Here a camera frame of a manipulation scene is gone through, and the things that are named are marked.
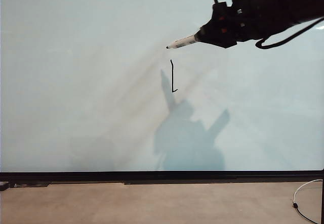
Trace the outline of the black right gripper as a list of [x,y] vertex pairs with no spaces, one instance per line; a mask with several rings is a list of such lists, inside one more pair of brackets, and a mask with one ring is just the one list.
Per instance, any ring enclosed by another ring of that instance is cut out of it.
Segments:
[[212,16],[195,34],[199,42],[224,49],[236,41],[258,40],[284,30],[284,0],[232,0],[230,19],[234,39],[227,28],[227,3],[215,3]]

